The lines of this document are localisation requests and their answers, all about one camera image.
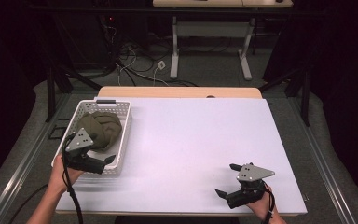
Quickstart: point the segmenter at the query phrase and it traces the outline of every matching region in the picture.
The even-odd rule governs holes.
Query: cable
[[[19,214],[21,209],[42,189],[45,189],[48,186],[48,184],[45,184],[44,186],[40,187],[39,189],[35,190],[34,193],[32,193],[26,200],[23,202],[20,207],[17,209],[17,211],[14,213],[13,217],[11,217],[9,224],[13,223],[16,216]]]
[[[168,83],[167,83],[166,81],[164,81],[164,80],[157,79],[157,78],[152,78],[152,77],[147,77],[147,76],[141,75],[141,74],[139,74],[139,73],[136,73],[136,72],[134,72],[134,71],[132,71],[132,70],[130,70],[130,69],[128,69],[128,68],[124,68],[124,67],[126,67],[126,66],[124,66],[124,64],[123,64],[122,62],[118,62],[117,64],[120,65],[121,67],[123,67],[124,70],[126,70],[126,71],[132,73],[133,75],[136,75],[137,77],[141,77],[141,78],[143,78],[143,79],[151,80],[151,81],[155,80],[155,81],[157,81],[157,82],[162,82],[162,83],[164,83],[166,86],[170,86],[170,85],[168,85]]]

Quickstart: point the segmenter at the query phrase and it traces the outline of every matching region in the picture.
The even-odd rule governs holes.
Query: black cable
[[[48,184],[45,184],[44,186],[40,187],[39,189],[35,190],[34,193],[32,193],[26,200],[23,202],[20,207],[17,209],[17,211],[14,213],[14,215],[11,217],[9,224],[13,223],[16,216],[19,214],[21,209],[42,189],[45,189],[48,186]]]
[[[65,149],[69,145],[70,140],[71,140],[71,135],[67,136],[65,138],[64,144],[62,144],[63,173],[65,174],[67,181],[65,181],[65,178],[63,178],[63,177],[62,177],[62,180],[65,183],[66,187],[68,188],[67,192],[69,192],[69,195],[71,196],[72,200],[74,201],[76,213],[77,213],[77,219],[79,220],[79,224],[83,224],[83,216],[82,216],[80,204],[76,197],[75,190],[72,187],[71,179],[70,179],[69,173],[68,173],[68,165],[69,164],[67,163]]]
[[[130,75],[130,73],[127,72],[127,69],[124,69],[124,72],[126,72],[127,76],[129,76],[129,78],[130,78],[130,80],[131,80],[133,86],[136,86],[135,81],[133,80],[133,78],[132,78],[132,76]]]

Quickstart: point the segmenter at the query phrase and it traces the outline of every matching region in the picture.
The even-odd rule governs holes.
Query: hand
[[[72,184],[74,184],[83,173],[83,171],[68,168],[69,179]],[[62,154],[59,154],[54,159],[53,169],[48,182],[48,189],[43,195],[39,205],[34,210],[34,213],[30,219],[28,219],[28,224],[51,223],[51,218],[53,217],[58,201],[60,200],[62,194],[67,190],[67,187],[62,179],[62,174]]]
[[[69,179],[71,180],[71,184],[74,184],[83,173],[84,171],[68,168],[68,174],[69,174]],[[62,177],[64,176],[66,181],[66,176],[62,174],[63,174],[62,154],[58,154],[54,159],[53,169],[51,171],[50,180],[48,182],[48,187],[51,190],[60,193],[64,193],[67,190],[67,187],[62,180]]]
[[[266,184],[266,187],[269,191],[272,192],[272,188]],[[264,192],[263,197],[254,202],[246,204],[252,211],[257,215],[258,218],[264,220],[266,218],[267,212],[269,211],[269,194]],[[281,218],[278,213],[277,206],[275,205],[269,224],[286,224],[286,222]]]

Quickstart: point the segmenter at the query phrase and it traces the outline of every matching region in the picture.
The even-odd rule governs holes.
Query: white plastic basket
[[[129,102],[117,102],[115,100],[83,100],[77,105],[75,114],[72,116],[68,128],[64,134],[60,146],[58,147],[57,154],[62,150],[62,144],[66,136],[77,132],[77,123],[84,116],[85,113],[110,112],[116,113],[120,119],[122,131],[117,141],[104,152],[94,152],[89,150],[87,153],[90,157],[104,161],[107,157],[115,156],[112,163],[107,164],[103,170],[103,175],[119,175],[123,165],[123,159],[127,148],[127,142],[131,126],[131,104]],[[96,174],[83,174],[83,179],[97,178]]]

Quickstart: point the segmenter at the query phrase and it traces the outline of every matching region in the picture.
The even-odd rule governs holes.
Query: table
[[[281,3],[275,0],[154,0],[154,7],[248,7],[256,8],[279,8],[291,7],[291,0],[283,0]],[[179,64],[178,36],[222,36],[222,37],[245,37],[242,49],[238,50],[241,68],[245,80],[252,80],[249,64],[246,60],[246,52],[252,37],[254,27],[251,22],[211,22],[211,21],[177,21],[172,20],[173,53],[171,63],[171,78],[177,78]]]
[[[258,89],[103,87],[100,98],[131,102],[132,123],[119,176],[74,184],[84,213],[160,216],[246,216],[214,189],[238,190],[231,163],[273,170],[280,213],[307,213],[281,138]],[[73,213],[64,194],[59,213]]]

